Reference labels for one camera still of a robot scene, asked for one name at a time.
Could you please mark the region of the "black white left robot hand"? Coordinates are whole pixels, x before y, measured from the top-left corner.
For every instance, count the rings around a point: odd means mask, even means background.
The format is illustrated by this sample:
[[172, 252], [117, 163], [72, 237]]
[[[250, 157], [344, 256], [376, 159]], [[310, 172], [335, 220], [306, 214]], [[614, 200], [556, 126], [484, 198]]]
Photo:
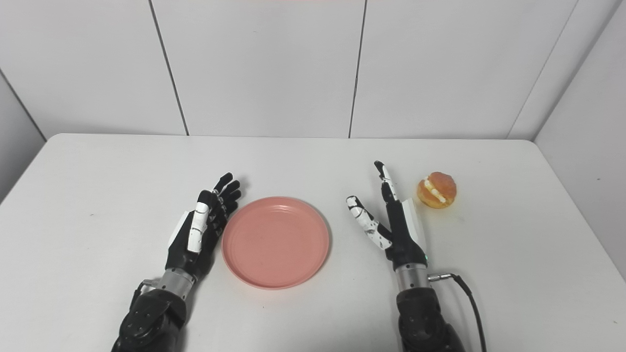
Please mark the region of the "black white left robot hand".
[[213, 189], [202, 190], [195, 209], [182, 217], [175, 230], [165, 269], [183, 270], [195, 280], [206, 276], [213, 251], [241, 196], [241, 183], [232, 173], [223, 175]]

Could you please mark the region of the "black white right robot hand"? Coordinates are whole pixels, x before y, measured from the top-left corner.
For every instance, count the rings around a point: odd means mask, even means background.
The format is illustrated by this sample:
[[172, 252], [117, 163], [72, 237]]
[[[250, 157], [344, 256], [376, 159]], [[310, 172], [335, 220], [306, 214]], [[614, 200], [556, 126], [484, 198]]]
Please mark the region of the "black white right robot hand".
[[427, 267], [427, 254], [416, 241], [417, 226], [408, 214], [410, 210], [408, 203], [398, 198], [391, 174], [385, 164], [376, 160], [374, 166], [381, 180], [381, 194], [390, 227], [387, 228], [376, 220], [356, 196], [346, 198], [347, 208], [364, 233], [385, 251], [387, 259], [393, 263], [393, 269], [410, 264]]

